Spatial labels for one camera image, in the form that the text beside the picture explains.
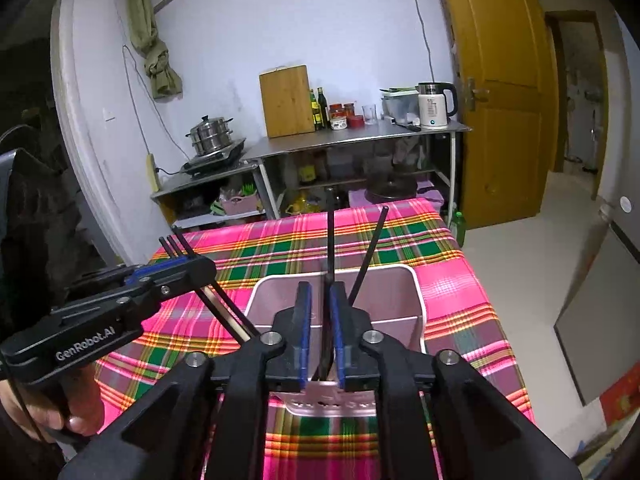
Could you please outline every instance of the white floor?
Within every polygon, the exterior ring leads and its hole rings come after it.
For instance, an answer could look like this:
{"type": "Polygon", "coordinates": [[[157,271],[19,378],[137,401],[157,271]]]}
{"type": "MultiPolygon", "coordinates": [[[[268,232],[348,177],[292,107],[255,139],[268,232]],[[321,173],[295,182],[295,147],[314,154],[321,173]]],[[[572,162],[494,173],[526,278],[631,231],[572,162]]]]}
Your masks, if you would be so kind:
{"type": "Polygon", "coordinates": [[[562,449],[562,430],[584,412],[553,325],[597,218],[579,176],[550,173],[537,216],[471,230],[464,246],[513,347],[537,424],[562,449]]]}

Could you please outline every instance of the doorway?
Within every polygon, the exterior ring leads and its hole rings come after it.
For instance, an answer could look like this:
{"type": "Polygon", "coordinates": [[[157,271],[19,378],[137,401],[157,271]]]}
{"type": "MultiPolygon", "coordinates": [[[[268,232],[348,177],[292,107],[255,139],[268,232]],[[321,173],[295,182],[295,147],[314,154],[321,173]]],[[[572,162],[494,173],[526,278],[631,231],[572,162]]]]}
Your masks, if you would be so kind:
{"type": "Polygon", "coordinates": [[[46,226],[54,291],[118,263],[74,173],[58,120],[51,65],[58,3],[31,0],[0,43],[0,153],[21,148],[54,175],[48,189],[55,215],[46,226]]]}
{"type": "Polygon", "coordinates": [[[545,13],[558,81],[558,136],[551,170],[572,176],[595,200],[609,123],[607,69],[596,13],[545,13]]]}

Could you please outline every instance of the table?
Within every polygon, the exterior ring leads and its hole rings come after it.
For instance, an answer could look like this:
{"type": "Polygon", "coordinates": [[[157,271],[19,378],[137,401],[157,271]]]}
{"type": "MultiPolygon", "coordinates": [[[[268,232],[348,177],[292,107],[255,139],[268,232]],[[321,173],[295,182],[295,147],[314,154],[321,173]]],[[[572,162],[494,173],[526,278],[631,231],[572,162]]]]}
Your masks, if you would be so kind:
{"type": "MultiPolygon", "coordinates": [[[[358,267],[380,207],[335,213],[336,267],[358,267]]],[[[300,215],[187,234],[215,260],[222,287],[240,307],[268,274],[314,272],[326,261],[326,214],[300,215]]],[[[154,258],[165,258],[159,250],[154,258]]],[[[372,265],[401,262],[417,274],[427,308],[430,353],[460,352],[533,420],[526,388],[500,322],[463,253],[425,199],[389,205],[372,265]]],[[[193,293],[166,301],[143,323],[145,334],[97,365],[106,424],[139,399],[185,352],[210,355],[238,345],[193,293]]],[[[376,419],[301,418],[275,397],[268,413],[264,478],[379,478],[376,419]]]]}
{"type": "Polygon", "coordinates": [[[227,220],[247,218],[263,213],[267,214],[267,218],[274,219],[276,217],[268,200],[266,188],[262,180],[262,174],[260,173],[260,171],[258,171],[257,168],[258,164],[256,162],[241,160],[236,162],[230,168],[225,168],[224,170],[215,171],[212,173],[202,173],[196,176],[191,176],[187,173],[177,173],[169,177],[162,183],[162,189],[153,193],[151,195],[151,200],[156,202],[161,207],[162,214],[164,215],[164,218],[167,220],[168,224],[178,226],[182,229],[206,224],[221,223],[227,220]],[[247,213],[226,216],[203,214],[193,216],[192,218],[177,218],[177,215],[175,213],[177,209],[176,195],[180,192],[188,189],[202,187],[206,184],[210,184],[211,182],[223,180],[224,178],[228,178],[235,174],[248,172],[253,173],[255,187],[258,191],[258,196],[260,197],[260,200],[264,206],[264,211],[249,211],[247,213]]]}
{"type": "MultiPolygon", "coordinates": [[[[280,218],[280,203],[284,192],[276,196],[271,183],[269,173],[265,166],[265,160],[272,156],[285,155],[288,153],[302,152],[305,150],[320,150],[337,146],[339,144],[349,144],[352,142],[364,142],[367,140],[393,139],[401,137],[428,136],[436,134],[447,134],[450,139],[450,170],[449,176],[436,167],[417,173],[435,172],[440,179],[449,187],[449,208],[447,219],[453,218],[453,208],[456,192],[456,137],[459,132],[469,132],[471,128],[457,121],[449,121],[445,128],[423,128],[418,132],[413,132],[397,124],[381,120],[375,124],[367,124],[364,128],[346,130],[319,130],[308,134],[299,134],[286,137],[261,138],[257,144],[250,147],[242,156],[242,160],[255,161],[260,169],[260,174],[264,180],[266,194],[271,204],[271,209],[275,212],[275,217],[280,218]]],[[[314,183],[309,187],[328,187],[338,184],[350,184],[354,182],[365,182],[366,178],[331,180],[327,182],[314,183]]]]}

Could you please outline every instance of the metal table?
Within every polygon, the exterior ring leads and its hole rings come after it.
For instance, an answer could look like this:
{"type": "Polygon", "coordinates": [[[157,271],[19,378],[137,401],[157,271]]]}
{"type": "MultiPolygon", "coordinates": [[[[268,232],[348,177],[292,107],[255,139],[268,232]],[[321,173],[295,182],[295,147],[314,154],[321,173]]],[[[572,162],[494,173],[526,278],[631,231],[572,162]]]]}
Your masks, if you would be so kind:
{"type": "MultiPolygon", "coordinates": [[[[364,128],[346,130],[319,130],[308,134],[299,134],[286,137],[261,138],[257,144],[250,147],[242,156],[242,160],[255,161],[266,188],[266,195],[271,204],[275,217],[280,218],[279,200],[273,192],[268,172],[264,161],[272,156],[285,155],[287,153],[302,152],[305,150],[318,150],[328,148],[338,144],[348,144],[351,142],[364,142],[367,140],[393,139],[400,137],[426,136],[435,134],[448,134],[450,137],[450,171],[446,177],[440,170],[433,168],[441,180],[449,187],[449,209],[447,219],[453,216],[454,193],[456,187],[456,137],[459,132],[469,132],[471,128],[457,121],[450,121],[444,128],[423,128],[419,132],[412,132],[397,124],[388,121],[378,121],[376,124],[368,124],[364,128]]],[[[310,187],[326,187],[337,184],[347,184],[350,182],[364,181],[365,179],[343,179],[332,180],[319,184],[312,184],[310,187]]]]}
{"type": "Polygon", "coordinates": [[[238,218],[246,218],[249,216],[255,216],[260,212],[248,212],[238,215],[218,216],[213,214],[204,214],[194,216],[192,218],[177,219],[176,208],[177,203],[174,197],[177,193],[185,191],[187,189],[193,189],[204,184],[222,180],[239,173],[251,172],[254,175],[255,186],[258,190],[258,196],[264,206],[264,213],[267,218],[273,220],[276,218],[271,203],[268,200],[266,186],[262,180],[262,174],[258,170],[258,164],[256,162],[249,162],[247,160],[240,160],[229,168],[213,173],[203,173],[196,176],[191,176],[186,173],[177,173],[171,176],[165,182],[162,183],[162,189],[151,195],[151,199],[161,206],[162,214],[170,225],[175,225],[180,228],[189,228],[198,225],[220,223],[227,220],[233,220],[238,218]]]}

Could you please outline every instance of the white kettle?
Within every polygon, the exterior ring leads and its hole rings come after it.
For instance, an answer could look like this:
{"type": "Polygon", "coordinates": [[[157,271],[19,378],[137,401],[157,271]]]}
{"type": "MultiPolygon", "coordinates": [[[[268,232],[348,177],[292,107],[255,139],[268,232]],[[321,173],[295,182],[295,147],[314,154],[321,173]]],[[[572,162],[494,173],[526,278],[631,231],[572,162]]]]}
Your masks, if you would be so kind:
{"type": "Polygon", "coordinates": [[[442,128],[447,126],[449,117],[458,113],[458,94],[451,83],[419,83],[418,107],[420,109],[420,126],[424,128],[442,128]],[[444,91],[452,95],[453,109],[447,111],[447,98],[444,91]]]}

